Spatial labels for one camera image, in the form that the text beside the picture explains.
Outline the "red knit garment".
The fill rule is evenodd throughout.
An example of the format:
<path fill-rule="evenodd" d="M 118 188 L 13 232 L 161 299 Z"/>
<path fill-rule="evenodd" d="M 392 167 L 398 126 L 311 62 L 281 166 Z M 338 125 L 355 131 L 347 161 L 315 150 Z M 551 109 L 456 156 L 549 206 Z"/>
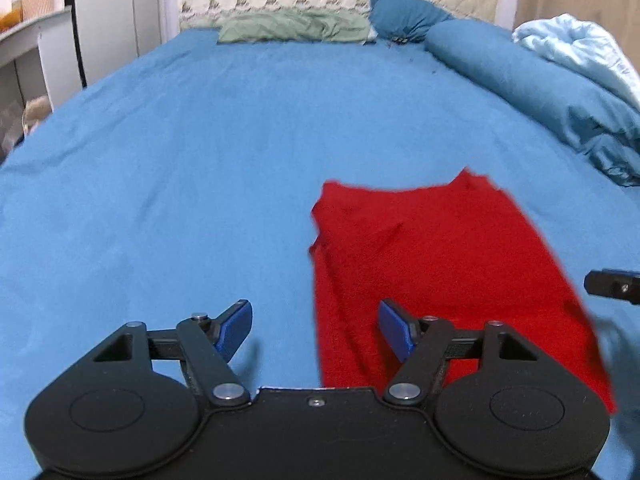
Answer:
<path fill-rule="evenodd" d="M 547 244 L 503 190 L 462 171 L 409 191 L 322 186 L 311 246 L 320 377 L 326 387 L 383 389 L 399 361 L 378 328 L 396 301 L 479 330 L 502 321 L 615 401 L 597 338 Z"/>

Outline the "blue bed sheet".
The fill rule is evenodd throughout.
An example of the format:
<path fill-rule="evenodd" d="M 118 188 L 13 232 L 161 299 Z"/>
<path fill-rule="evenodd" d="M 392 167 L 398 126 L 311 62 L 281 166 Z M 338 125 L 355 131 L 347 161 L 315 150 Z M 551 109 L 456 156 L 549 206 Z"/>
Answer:
<path fill-rule="evenodd" d="M 310 211 L 327 180 L 508 191 L 580 284 L 637 270 L 639 192 L 416 44 L 220 44 L 191 29 L 78 93 L 1 168 L 1 474 L 39 467 L 32 398 L 129 321 L 240 298 L 233 367 L 315 387 Z"/>

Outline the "blue rolled duvet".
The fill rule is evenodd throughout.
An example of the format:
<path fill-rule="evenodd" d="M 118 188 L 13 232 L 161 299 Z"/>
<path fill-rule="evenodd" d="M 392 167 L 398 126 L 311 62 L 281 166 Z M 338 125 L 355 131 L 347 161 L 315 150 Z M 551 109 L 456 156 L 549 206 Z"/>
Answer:
<path fill-rule="evenodd" d="M 514 44 L 510 32 L 482 21 L 436 24 L 424 46 L 546 127 L 616 184 L 639 184 L 639 112 L 618 96 Z"/>

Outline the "light blue satin blanket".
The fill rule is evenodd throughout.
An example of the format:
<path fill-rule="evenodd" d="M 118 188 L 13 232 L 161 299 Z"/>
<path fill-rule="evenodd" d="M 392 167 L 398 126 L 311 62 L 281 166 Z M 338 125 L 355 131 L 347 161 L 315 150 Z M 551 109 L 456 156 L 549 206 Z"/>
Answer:
<path fill-rule="evenodd" d="M 639 109 L 639 74 L 614 36 L 599 24 L 563 13 L 521 24 L 512 32 L 512 41 Z"/>

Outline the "green pillow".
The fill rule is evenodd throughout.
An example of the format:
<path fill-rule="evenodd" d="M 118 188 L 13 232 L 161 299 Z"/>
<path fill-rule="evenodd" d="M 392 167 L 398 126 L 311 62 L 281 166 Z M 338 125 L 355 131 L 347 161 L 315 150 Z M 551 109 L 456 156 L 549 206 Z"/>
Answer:
<path fill-rule="evenodd" d="M 220 44 L 258 42 L 335 42 L 370 44 L 378 33 L 368 18 L 352 11 L 294 10 L 250 12 L 225 20 L 218 30 Z"/>

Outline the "white desk shelf unit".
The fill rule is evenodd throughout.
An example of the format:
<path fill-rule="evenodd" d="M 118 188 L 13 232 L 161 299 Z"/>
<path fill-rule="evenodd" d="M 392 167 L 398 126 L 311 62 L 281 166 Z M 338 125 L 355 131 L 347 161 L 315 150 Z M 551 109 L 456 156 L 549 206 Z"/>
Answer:
<path fill-rule="evenodd" d="M 82 89 L 72 9 L 1 34 L 1 157 Z"/>

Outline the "dark blue pillow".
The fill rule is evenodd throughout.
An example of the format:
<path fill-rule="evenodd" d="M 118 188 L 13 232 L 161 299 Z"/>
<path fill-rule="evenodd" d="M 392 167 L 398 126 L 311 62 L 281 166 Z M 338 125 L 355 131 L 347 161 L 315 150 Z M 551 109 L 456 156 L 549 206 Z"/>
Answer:
<path fill-rule="evenodd" d="M 435 25 L 454 16 L 428 0 L 369 0 L 369 21 L 378 36 L 406 44 L 420 44 Z"/>

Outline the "white grey wardrobe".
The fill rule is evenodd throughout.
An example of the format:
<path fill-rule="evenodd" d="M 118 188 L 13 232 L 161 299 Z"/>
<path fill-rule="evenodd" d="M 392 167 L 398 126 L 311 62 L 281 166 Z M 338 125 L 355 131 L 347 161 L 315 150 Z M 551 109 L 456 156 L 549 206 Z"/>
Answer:
<path fill-rule="evenodd" d="M 64 0 L 72 8 L 80 78 L 105 78 L 162 42 L 160 0 Z"/>

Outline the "woven basket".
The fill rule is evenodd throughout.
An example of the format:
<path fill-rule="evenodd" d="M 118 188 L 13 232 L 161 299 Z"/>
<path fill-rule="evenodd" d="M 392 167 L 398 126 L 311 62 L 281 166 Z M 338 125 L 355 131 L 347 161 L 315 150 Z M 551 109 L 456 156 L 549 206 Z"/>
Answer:
<path fill-rule="evenodd" d="M 53 0 L 22 0 L 23 20 L 29 21 L 33 18 L 51 14 L 54 11 Z"/>

